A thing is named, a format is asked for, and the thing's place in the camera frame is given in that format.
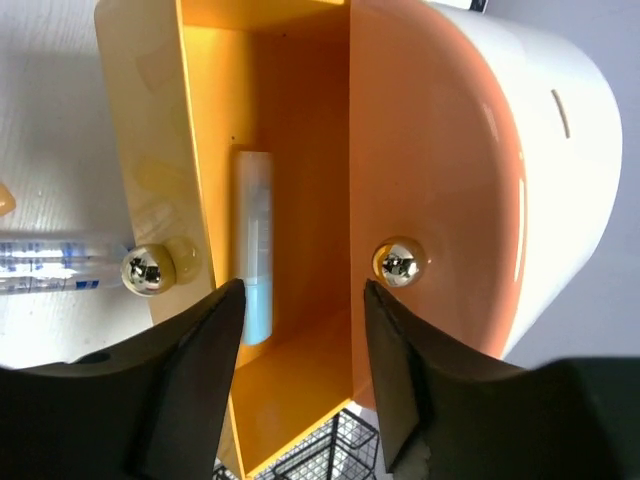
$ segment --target silver knob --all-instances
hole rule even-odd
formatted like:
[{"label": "silver knob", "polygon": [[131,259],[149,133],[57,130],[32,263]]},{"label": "silver knob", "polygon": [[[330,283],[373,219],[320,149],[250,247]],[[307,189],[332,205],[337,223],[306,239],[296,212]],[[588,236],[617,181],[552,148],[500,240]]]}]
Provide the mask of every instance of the silver knob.
[{"label": "silver knob", "polygon": [[387,287],[406,287],[422,274],[426,266],[424,250],[408,238],[391,238],[373,255],[373,273]]},{"label": "silver knob", "polygon": [[122,281],[136,295],[152,297],[176,283],[176,267],[162,245],[141,245],[122,261]]}]

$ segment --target transparent bottle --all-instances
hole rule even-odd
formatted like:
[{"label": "transparent bottle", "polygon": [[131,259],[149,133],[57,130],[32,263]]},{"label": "transparent bottle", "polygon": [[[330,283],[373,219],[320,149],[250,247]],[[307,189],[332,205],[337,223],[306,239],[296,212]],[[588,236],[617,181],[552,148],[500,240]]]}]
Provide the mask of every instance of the transparent bottle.
[{"label": "transparent bottle", "polygon": [[127,252],[100,240],[0,240],[0,295],[122,285]]}]

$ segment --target round metallic ball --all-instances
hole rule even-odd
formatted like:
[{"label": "round metallic ball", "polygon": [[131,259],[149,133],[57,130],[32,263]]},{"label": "round metallic ball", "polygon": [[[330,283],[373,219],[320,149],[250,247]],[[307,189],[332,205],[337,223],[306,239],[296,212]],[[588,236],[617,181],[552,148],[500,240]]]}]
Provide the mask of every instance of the round metallic ball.
[{"label": "round metallic ball", "polygon": [[122,281],[136,295],[152,297],[176,283],[176,267],[162,245],[141,245],[122,261]]},{"label": "round metallic ball", "polygon": [[373,272],[380,283],[397,288],[411,285],[426,267],[424,250],[407,238],[391,238],[373,254]]}]

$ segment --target black wire mesh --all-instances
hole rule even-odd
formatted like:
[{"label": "black wire mesh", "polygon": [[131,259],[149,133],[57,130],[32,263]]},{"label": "black wire mesh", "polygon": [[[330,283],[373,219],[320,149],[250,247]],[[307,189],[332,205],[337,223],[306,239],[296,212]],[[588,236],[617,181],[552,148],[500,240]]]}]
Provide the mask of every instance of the black wire mesh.
[{"label": "black wire mesh", "polygon": [[[349,410],[343,410],[255,480],[375,479],[378,445],[378,431]],[[236,480],[224,467],[214,471],[213,478]]]}]

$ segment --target open drawer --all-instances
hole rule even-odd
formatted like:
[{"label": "open drawer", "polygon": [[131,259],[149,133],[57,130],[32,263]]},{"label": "open drawer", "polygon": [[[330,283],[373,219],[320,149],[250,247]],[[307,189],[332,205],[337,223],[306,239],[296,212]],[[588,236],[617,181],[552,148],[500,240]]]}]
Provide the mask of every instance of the open drawer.
[{"label": "open drawer", "polygon": [[[177,285],[149,301],[154,322],[232,276],[232,161],[273,157],[273,334],[240,349],[219,449],[241,478],[351,400],[374,406],[362,291],[387,239],[420,245],[428,271],[398,298],[496,357],[591,253],[563,257],[564,277],[517,312],[530,247],[517,120],[534,107],[514,100],[525,86],[500,87],[504,65],[480,53],[476,18],[465,23],[476,14],[452,12],[418,0],[98,4],[136,241],[165,244],[177,266]],[[531,150],[548,165],[566,139],[544,98],[552,120],[527,145],[548,145]]]}]

